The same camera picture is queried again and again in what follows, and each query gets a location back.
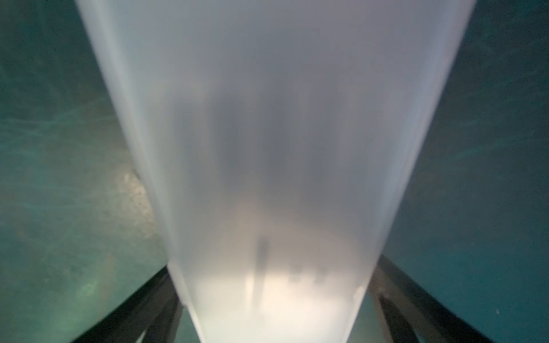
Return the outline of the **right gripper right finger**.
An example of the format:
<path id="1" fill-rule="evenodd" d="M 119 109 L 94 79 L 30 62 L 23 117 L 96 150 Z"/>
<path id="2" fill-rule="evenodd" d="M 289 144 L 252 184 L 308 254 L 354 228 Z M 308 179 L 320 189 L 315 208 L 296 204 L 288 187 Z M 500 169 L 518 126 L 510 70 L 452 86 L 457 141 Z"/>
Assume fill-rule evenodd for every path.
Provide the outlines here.
<path id="1" fill-rule="evenodd" d="M 382 255 L 367 289 L 387 342 L 490 342 Z"/>

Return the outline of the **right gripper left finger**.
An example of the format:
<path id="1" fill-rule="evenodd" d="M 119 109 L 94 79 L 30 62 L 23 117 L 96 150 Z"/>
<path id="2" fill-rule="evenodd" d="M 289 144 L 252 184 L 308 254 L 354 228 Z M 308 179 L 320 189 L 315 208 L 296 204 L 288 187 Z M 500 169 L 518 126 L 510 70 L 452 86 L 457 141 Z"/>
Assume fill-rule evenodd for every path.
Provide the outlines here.
<path id="1" fill-rule="evenodd" d="M 75 342 L 173 342 L 183 305 L 163 267 Z"/>

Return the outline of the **clear rounded pencil case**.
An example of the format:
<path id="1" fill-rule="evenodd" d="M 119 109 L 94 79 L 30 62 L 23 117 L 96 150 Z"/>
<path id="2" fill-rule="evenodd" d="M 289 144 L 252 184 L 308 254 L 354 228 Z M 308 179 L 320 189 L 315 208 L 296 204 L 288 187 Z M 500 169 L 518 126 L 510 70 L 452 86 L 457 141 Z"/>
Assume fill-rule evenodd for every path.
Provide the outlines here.
<path id="1" fill-rule="evenodd" d="M 473 1 L 79 1 L 202 342 L 346 342 Z"/>

